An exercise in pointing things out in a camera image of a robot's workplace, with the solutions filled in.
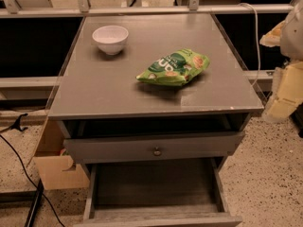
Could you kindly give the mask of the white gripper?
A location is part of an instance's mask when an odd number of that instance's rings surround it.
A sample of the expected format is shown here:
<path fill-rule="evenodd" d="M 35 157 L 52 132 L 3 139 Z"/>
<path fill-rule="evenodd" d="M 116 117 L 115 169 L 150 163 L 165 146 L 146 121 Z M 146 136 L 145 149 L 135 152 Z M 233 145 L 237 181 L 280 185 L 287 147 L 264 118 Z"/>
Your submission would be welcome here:
<path fill-rule="evenodd" d="M 273 74 L 272 94 L 262 113 L 264 121 L 286 120 L 303 103 L 303 0 L 296 0 L 285 18 L 259 40 L 267 47 L 280 46 L 281 54 L 292 61 Z"/>

